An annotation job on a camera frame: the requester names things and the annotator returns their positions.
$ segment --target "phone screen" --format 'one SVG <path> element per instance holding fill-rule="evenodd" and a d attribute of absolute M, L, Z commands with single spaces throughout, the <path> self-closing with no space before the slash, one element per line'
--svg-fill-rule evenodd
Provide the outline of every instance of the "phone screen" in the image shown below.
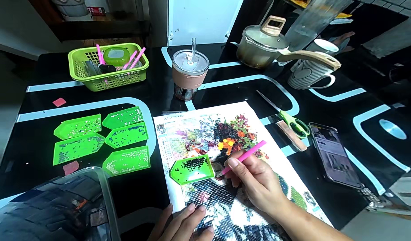
<path fill-rule="evenodd" d="M 310 127 L 327 176 L 335 182 L 360 188 L 361 182 L 345 153 L 338 132 L 314 123 L 310 123 Z"/>

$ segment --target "scissors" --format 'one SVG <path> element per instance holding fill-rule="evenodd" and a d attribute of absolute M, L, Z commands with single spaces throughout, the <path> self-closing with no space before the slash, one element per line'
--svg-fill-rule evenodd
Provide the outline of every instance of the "scissors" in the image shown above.
<path fill-rule="evenodd" d="M 310 134 L 310 129 L 304 122 L 301 120 L 292 117 L 282 109 L 278 108 L 273 102 L 271 102 L 267 97 L 265 97 L 259 90 L 256 90 L 262 98 L 264 98 L 272 107 L 274 107 L 277 111 L 278 114 L 277 116 L 281 119 L 284 120 L 284 122 L 290 127 L 290 129 L 293 130 L 293 132 L 300 138 L 304 139 Z"/>

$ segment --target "diamond painting canvas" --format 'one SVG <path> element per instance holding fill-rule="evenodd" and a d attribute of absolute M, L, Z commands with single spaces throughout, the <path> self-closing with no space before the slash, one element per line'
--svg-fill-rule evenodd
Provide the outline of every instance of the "diamond painting canvas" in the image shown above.
<path fill-rule="evenodd" d="M 283 228 L 253 206 L 243 187 L 214 177 L 185 185 L 171 177 L 173 164 L 207 154 L 215 174 L 228 156 L 267 142 L 255 155 L 278 175 L 284 194 L 296 205 L 331 225 L 290 162 L 247 102 L 216 106 L 154 118 L 164 174 L 173 212 L 190 203 L 204 205 L 205 218 L 197 230 L 212 226 L 217 240 L 289 240 Z"/>

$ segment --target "saucepan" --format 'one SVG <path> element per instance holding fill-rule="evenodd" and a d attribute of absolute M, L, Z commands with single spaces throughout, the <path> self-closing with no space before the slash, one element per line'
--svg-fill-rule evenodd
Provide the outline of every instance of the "saucepan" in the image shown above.
<path fill-rule="evenodd" d="M 328 54 L 299 50 L 290 52 L 289 41 L 280 33 L 286 19 L 269 16 L 263 25 L 250 25 L 243 31 L 237 50 L 237 58 L 247 66 L 264 69 L 274 60 L 285 63 L 291 60 L 310 60 L 330 69 L 338 69 L 341 63 Z"/>

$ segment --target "pan handle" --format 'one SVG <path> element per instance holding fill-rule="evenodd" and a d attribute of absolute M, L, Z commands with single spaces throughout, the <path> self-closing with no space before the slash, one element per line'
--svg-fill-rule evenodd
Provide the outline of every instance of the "pan handle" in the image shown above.
<path fill-rule="evenodd" d="M 311 52 L 306 50 L 298 50 L 291 53 L 280 52 L 278 56 L 278 62 L 289 62 L 291 60 L 310 60 L 315 63 L 324 65 L 334 71 L 341 67 L 341 63 L 332 56 L 322 52 Z"/>

